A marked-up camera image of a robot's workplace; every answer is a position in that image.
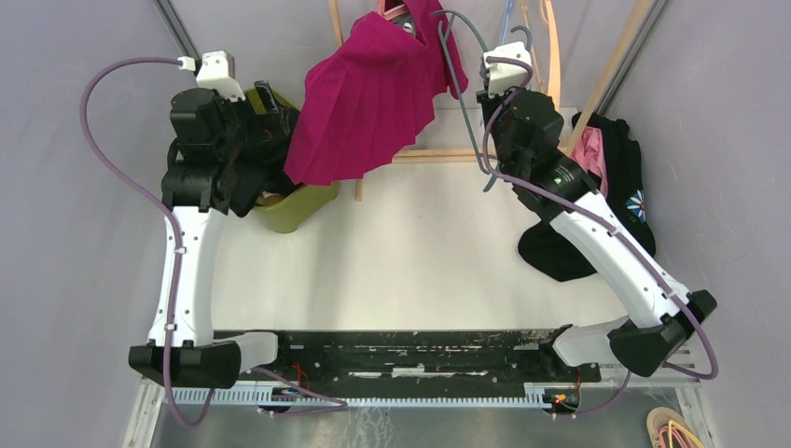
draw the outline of white cable clip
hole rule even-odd
[[[614,229],[609,232],[610,236],[616,236],[619,233],[623,233],[624,231],[624,227],[620,224],[620,222],[618,222],[618,224],[613,225],[613,227]]]
[[[179,70],[187,70],[188,72],[195,72],[195,59],[189,56],[182,56],[178,58],[181,65],[178,66]]]

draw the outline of purple cable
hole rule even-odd
[[[287,386],[289,386],[289,387],[291,387],[293,389],[296,389],[296,390],[298,390],[299,392],[302,392],[305,395],[309,395],[309,396],[311,396],[311,397],[313,397],[315,399],[322,399],[324,401],[329,401],[329,402],[336,403],[336,404],[339,405],[339,406],[333,406],[331,408],[311,409],[309,411],[299,411],[299,412],[296,412],[296,413],[273,413],[272,414],[273,416],[277,416],[277,417],[297,417],[297,416],[300,416],[300,415],[312,415],[312,414],[316,414],[316,413],[333,413],[335,411],[343,411],[344,409],[347,409],[349,407],[349,403],[347,403],[346,401],[343,401],[342,399],[333,399],[332,397],[328,397],[326,395],[321,395],[321,394],[319,394],[317,392],[313,392],[311,390],[308,390],[308,389],[306,389],[306,388],[304,388],[304,387],[302,387],[300,385],[297,385],[296,383],[292,383],[292,382],[286,380],[284,377],[278,375],[277,373],[275,373],[275,372],[273,372],[273,371],[271,371],[271,370],[269,370],[267,368],[254,367],[252,369],[252,371],[256,371],[258,373],[263,373],[263,374],[269,376],[271,379],[279,381],[279,382],[281,382],[281,383],[283,383],[283,384],[285,384],[285,385],[287,385]]]
[[[509,63],[511,65],[517,65],[518,67],[521,67],[521,68],[527,70],[528,75],[525,77],[525,79],[520,84],[520,89],[523,89],[524,86],[526,86],[527,83],[530,82],[530,78],[533,76],[533,69],[530,67],[530,65],[528,65],[527,63],[523,63],[522,61],[519,61],[519,60],[516,60],[516,59],[498,58],[498,57],[490,56],[490,57],[486,58],[486,61],[488,63]],[[615,226],[611,225],[609,222],[607,222],[606,219],[596,215],[595,213],[591,212],[590,210],[588,210],[586,208],[583,208],[583,207],[580,207],[579,205],[577,205],[575,203],[571,203],[570,201],[567,201],[564,198],[562,198],[562,197],[560,197],[560,196],[558,196],[558,195],[556,195],[556,194],[554,194],[554,193],[552,193],[550,191],[546,191],[545,189],[542,189],[542,188],[538,187],[537,185],[531,184],[530,182],[527,182],[525,180],[519,179],[519,178],[511,176],[511,175],[504,175],[504,174],[500,173],[499,171],[497,171],[494,167],[492,167],[492,164],[489,162],[489,134],[492,133],[492,126],[494,125],[494,122],[497,120],[497,118],[500,116],[500,114],[503,112],[504,106],[510,104],[510,102],[513,101],[513,99],[516,97],[516,95],[518,93],[519,93],[519,90],[514,90],[513,92],[511,92],[511,94],[508,95],[508,97],[505,99],[505,101],[502,104],[500,104],[494,110],[494,112],[492,113],[492,116],[489,118],[489,121],[486,123],[486,129],[484,130],[484,133],[483,133],[483,144],[481,146],[481,149],[482,149],[481,152],[483,153],[483,163],[486,165],[486,168],[490,172],[492,172],[493,175],[505,180],[506,182],[510,182],[510,183],[512,183],[514,185],[519,185],[520,187],[528,189],[529,191],[532,191],[535,194],[544,196],[545,198],[550,199],[550,200],[554,201],[555,203],[558,203],[558,204],[562,205],[563,207],[565,207],[568,210],[573,210],[575,212],[578,212],[582,216],[589,218],[590,220],[596,222],[597,224],[599,224],[602,227],[604,227],[605,229],[607,229],[607,231],[609,231],[610,234],[616,236],[618,238],[618,240],[622,244],[624,244],[624,246],[626,246],[627,249],[629,249],[629,251],[634,255],[634,257],[638,261],[640,261],[640,264],[643,265],[643,267],[648,271],[648,273],[650,273],[651,276],[654,277],[654,279],[657,280],[657,283],[659,284],[659,287],[662,288],[662,290],[670,298],[670,300],[673,301],[673,303],[678,307],[679,310],[681,310],[681,312],[687,318],[689,323],[692,325],[692,328],[695,329],[696,333],[698,333],[698,336],[701,338],[701,343],[703,344],[703,349],[706,351],[706,356],[709,358],[709,362],[711,363],[712,371],[709,372],[709,373],[700,373],[700,372],[697,372],[697,371],[691,371],[690,369],[686,369],[684,367],[675,365],[675,364],[670,363],[670,362],[665,362],[664,363],[664,367],[666,367],[668,369],[672,369],[674,371],[681,372],[681,373],[683,373],[685,375],[689,375],[689,376],[691,376],[693,378],[698,378],[698,379],[702,379],[702,380],[713,380],[714,378],[716,378],[716,376],[719,374],[719,363],[717,362],[716,355],[715,355],[715,352],[714,352],[714,348],[712,347],[712,344],[709,341],[709,338],[706,335],[706,332],[703,330],[703,327],[701,326],[701,323],[698,322],[697,317],[695,317],[695,315],[692,314],[692,312],[689,310],[687,305],[684,304],[681,301],[681,299],[679,299],[678,296],[676,296],[673,293],[673,289],[667,283],[667,281],[665,281],[665,279],[661,275],[661,273],[657,272],[657,270],[654,269],[654,267],[643,256],[643,254],[640,252],[640,250],[635,245],[633,245],[626,238],[626,236],[623,235],[623,233],[617,231]],[[626,384],[629,382],[629,379],[630,379],[630,375],[627,375],[626,381],[624,382],[624,385],[621,387],[621,389],[625,389],[626,388]],[[620,393],[621,393],[621,390],[618,391],[618,393],[616,394],[615,398],[620,397]],[[610,400],[603,406],[609,406],[613,402],[614,402],[613,400]],[[598,412],[599,410],[600,410],[600,408],[596,408],[596,409],[587,411],[586,413],[592,413],[593,411]]]
[[[596,406],[593,409],[588,409],[587,411],[583,411],[581,413],[572,413],[572,414],[565,414],[565,413],[554,413],[552,418],[561,418],[562,420],[574,420],[578,417],[585,417],[588,415],[594,415],[595,413],[600,413],[606,409],[609,409],[612,405],[618,401],[623,394],[626,393],[626,386],[629,384],[629,380],[631,379],[631,372],[626,371],[626,377],[623,379],[623,384],[620,385],[618,391],[616,391],[616,395],[614,395],[611,399],[609,399],[605,404],[601,406]]]
[[[125,184],[129,185],[133,189],[135,189],[138,193],[142,194],[146,199],[148,199],[151,203],[157,206],[157,208],[162,212],[163,215],[167,218],[168,222],[171,223],[171,227],[173,228],[173,238],[175,239],[175,246],[176,248],[182,247],[183,242],[181,238],[181,226],[178,224],[178,219],[173,215],[173,213],[165,206],[160,199],[155,196],[151,191],[148,191],[145,187],[138,184],[134,180],[132,180],[129,176],[124,174],[118,167],[111,162],[107,156],[102,152],[99,148],[99,145],[96,144],[96,140],[93,139],[93,134],[90,132],[90,126],[88,124],[88,100],[90,99],[90,94],[93,92],[93,89],[96,88],[96,85],[99,84],[99,81],[102,78],[106,77],[110,73],[118,70],[121,67],[125,67],[127,65],[135,65],[137,63],[167,63],[170,65],[181,65],[181,63],[176,59],[170,58],[131,58],[125,59],[123,61],[119,61],[117,63],[113,63],[108,65],[105,69],[101,72],[97,73],[93,79],[90,80],[88,86],[86,86],[85,90],[82,92],[82,98],[79,101],[79,121],[82,125],[82,133],[85,135],[85,139],[88,140],[88,145],[93,150],[93,154],[99,158],[100,161],[106,166],[114,175],[118,176],[119,179],[124,181]],[[176,292],[178,291],[178,280],[181,276],[181,258],[182,254],[176,252],[175,256],[173,257],[173,274],[171,276],[171,289],[168,293],[168,309],[167,315],[165,316],[165,320],[167,322],[168,328],[172,325],[174,321],[175,315],[175,301],[176,301]],[[178,406],[175,404],[175,397],[173,396],[173,382],[171,379],[171,348],[173,347],[173,331],[171,329],[166,329],[165,331],[165,346],[163,348],[163,356],[162,356],[162,382],[165,386],[165,395],[168,398],[168,402],[171,405],[171,410],[173,411],[173,416],[178,421],[178,423],[184,425],[185,427],[197,427],[201,424],[203,419],[206,417],[206,414],[209,411],[209,403],[212,400],[212,397],[215,394],[215,390],[212,389],[209,391],[209,395],[206,397],[206,401],[203,403],[203,409],[201,410],[201,414],[195,421],[188,421],[185,416],[181,413],[178,409]]]

